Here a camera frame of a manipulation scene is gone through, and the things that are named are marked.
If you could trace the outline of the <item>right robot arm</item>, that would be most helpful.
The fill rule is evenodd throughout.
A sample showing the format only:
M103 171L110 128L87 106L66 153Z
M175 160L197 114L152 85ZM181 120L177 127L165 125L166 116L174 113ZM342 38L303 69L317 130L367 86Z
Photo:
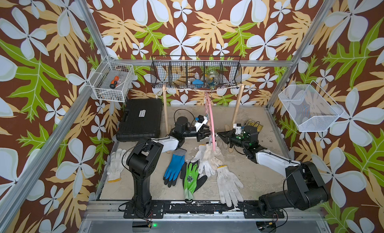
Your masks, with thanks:
M235 129L218 132L217 135L230 148L240 147L252 162L266 166L285 177L283 190L259 197L256 211L261 216L286 208L301 211L325 203L330 198L319 170L310 161L299 162L274 154L259 144L256 127L247 125L242 133Z

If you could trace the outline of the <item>pink clip hanger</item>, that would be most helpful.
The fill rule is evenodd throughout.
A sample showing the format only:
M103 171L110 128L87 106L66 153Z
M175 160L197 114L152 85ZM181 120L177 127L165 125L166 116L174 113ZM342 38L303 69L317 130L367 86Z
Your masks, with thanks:
M205 92L205 111L206 116L208 119L210 131L211 131L211 138L212 138L212 148L213 151L216 151L216 134L215 134L215 126L214 126L214 117L213 117L213 111L212 111L212 104L211 104L211 98L208 94L208 92Z

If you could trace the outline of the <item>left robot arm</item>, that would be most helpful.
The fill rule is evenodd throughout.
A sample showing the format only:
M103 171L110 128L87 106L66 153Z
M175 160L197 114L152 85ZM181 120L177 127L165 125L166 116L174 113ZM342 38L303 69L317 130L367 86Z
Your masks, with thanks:
M179 117L169 135L162 139L142 138L126 159L128 170L134 179L134 196L132 198L133 213L147 217L152 210L150 193L150 176L155 171L162 153L171 151L171 163L163 176L164 184L169 188L175 186L178 178L184 180L187 173L186 154L182 148L185 139L195 137L200 141L211 135L207 126L208 118L199 115L192 126L186 117Z

